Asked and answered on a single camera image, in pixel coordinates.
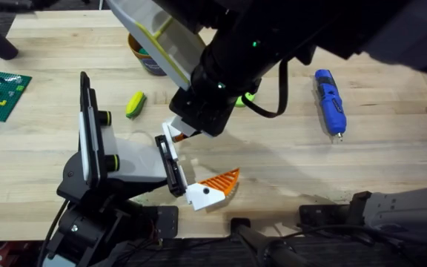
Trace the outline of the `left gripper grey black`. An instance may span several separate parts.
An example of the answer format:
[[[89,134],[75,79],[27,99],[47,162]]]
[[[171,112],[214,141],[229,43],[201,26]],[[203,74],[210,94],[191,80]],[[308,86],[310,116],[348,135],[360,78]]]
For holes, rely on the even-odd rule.
[[[195,211],[216,205],[234,191],[240,174],[235,168],[187,186],[178,164],[172,121],[162,123],[164,135],[155,145],[114,136],[112,128],[79,133],[79,149],[67,161],[57,194],[78,205],[107,205],[167,186],[175,197],[185,194]]]

